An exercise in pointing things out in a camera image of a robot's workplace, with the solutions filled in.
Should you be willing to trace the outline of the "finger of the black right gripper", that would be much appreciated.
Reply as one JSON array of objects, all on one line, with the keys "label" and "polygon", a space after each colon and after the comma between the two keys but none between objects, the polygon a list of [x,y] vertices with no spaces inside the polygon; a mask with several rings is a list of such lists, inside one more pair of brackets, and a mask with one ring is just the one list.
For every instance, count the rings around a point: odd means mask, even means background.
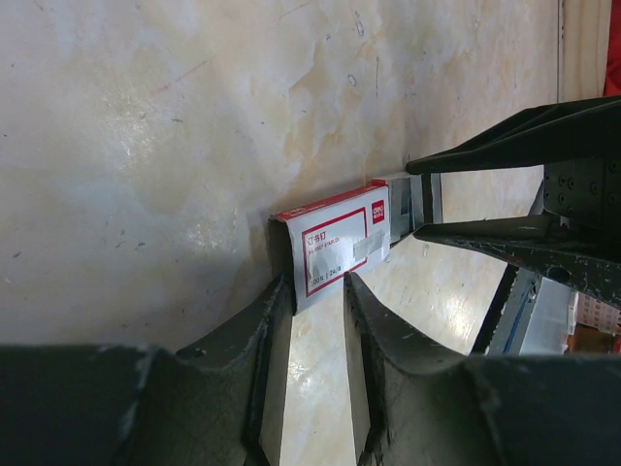
[{"label": "finger of the black right gripper", "polygon": [[471,250],[620,306],[620,234],[571,230],[555,216],[427,224],[413,236]]},{"label": "finger of the black right gripper", "polygon": [[620,147],[620,98],[528,108],[461,145],[407,163],[411,175],[532,167],[603,159]]}]

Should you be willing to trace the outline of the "red white staple box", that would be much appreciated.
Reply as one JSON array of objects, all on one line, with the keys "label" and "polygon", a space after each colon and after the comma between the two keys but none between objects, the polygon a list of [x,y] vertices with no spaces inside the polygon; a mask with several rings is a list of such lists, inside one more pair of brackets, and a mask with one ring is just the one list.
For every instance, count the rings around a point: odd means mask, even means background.
[{"label": "red white staple box", "polygon": [[390,251],[389,188],[384,181],[270,217],[268,251],[294,285],[296,314],[325,299],[350,272],[365,272]]}]

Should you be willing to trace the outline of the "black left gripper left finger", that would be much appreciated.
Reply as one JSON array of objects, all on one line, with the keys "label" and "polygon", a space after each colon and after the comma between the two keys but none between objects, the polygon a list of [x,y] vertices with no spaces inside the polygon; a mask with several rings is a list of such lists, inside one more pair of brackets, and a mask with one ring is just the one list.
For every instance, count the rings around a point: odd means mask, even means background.
[{"label": "black left gripper left finger", "polygon": [[275,278],[191,345],[5,346],[5,465],[277,465],[294,314]]}]

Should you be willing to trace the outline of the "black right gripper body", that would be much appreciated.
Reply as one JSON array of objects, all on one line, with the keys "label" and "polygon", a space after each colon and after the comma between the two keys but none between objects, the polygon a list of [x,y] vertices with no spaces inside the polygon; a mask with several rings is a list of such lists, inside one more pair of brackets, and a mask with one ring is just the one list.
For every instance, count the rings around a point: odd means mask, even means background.
[{"label": "black right gripper body", "polygon": [[620,157],[546,164],[543,207],[585,227],[619,231]]}]

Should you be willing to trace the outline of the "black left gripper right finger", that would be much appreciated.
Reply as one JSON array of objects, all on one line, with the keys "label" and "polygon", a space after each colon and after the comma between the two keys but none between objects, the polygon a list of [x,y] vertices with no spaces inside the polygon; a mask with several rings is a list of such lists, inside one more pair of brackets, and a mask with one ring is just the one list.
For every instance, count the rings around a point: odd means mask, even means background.
[{"label": "black left gripper right finger", "polygon": [[343,279],[360,465],[616,465],[616,355],[464,355]]}]

